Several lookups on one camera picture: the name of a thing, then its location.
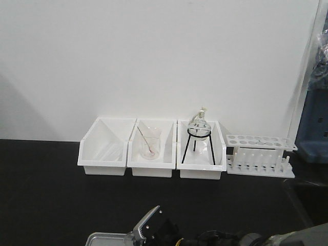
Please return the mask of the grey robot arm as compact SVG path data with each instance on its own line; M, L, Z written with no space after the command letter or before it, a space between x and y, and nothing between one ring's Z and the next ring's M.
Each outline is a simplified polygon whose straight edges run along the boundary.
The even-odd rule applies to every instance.
M327 223L272 236L210 230L195 239L187 239L171 220L153 214L142 218L133 232L140 245L327 245Z

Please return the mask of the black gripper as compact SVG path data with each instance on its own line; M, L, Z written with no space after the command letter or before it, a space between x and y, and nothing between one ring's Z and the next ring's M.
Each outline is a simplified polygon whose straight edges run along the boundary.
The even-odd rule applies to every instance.
M195 240L184 238L177 225L164 216L164 222L153 239L140 245L195 245Z

